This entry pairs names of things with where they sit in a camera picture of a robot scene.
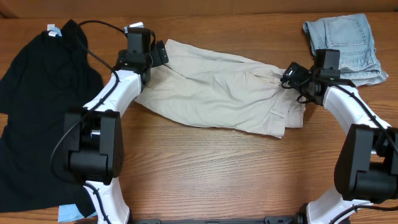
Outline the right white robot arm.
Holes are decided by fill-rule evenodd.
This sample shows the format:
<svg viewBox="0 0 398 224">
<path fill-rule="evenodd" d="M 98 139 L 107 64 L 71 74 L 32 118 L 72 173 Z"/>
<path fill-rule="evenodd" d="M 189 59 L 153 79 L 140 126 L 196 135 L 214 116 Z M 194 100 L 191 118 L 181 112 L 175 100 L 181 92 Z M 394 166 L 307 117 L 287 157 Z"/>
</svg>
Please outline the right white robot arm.
<svg viewBox="0 0 398 224">
<path fill-rule="evenodd" d="M 361 99 L 351 80 L 340 79 L 334 68 L 305 67 L 292 62 L 281 86 L 294 89 L 307 103 L 320 105 L 346 134 L 334 169 L 334 186 L 305 204 L 292 223 L 349 223 L 361 209 L 383 212 L 397 199 L 397 129 L 380 119 Z"/>
</svg>

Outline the beige shorts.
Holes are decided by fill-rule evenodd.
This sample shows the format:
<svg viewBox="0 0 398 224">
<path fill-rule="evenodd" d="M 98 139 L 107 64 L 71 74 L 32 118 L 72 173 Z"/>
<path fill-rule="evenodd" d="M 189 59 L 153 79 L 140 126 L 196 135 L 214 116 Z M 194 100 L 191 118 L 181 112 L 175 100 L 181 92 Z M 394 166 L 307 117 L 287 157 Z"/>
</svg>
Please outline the beige shorts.
<svg viewBox="0 0 398 224">
<path fill-rule="evenodd" d="M 169 39 L 169 61 L 152 68 L 136 102 L 172 121 L 281 138 L 301 128 L 305 107 L 284 89 L 283 69 Z"/>
</svg>

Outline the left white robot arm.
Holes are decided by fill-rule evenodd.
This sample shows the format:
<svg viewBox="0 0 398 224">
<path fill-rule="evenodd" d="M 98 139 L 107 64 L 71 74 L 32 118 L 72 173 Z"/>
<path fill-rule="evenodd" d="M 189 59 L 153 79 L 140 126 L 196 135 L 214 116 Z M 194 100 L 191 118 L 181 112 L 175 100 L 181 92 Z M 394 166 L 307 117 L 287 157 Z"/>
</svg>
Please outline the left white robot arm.
<svg viewBox="0 0 398 224">
<path fill-rule="evenodd" d="M 65 114 L 65 134 L 58 144 L 64 168 L 88 192 L 98 223 L 132 223 L 119 183 L 124 161 L 121 118 L 149 83 L 150 70 L 168 61 L 161 40 L 142 51 L 135 45 L 121 50 L 100 93 Z"/>
</svg>

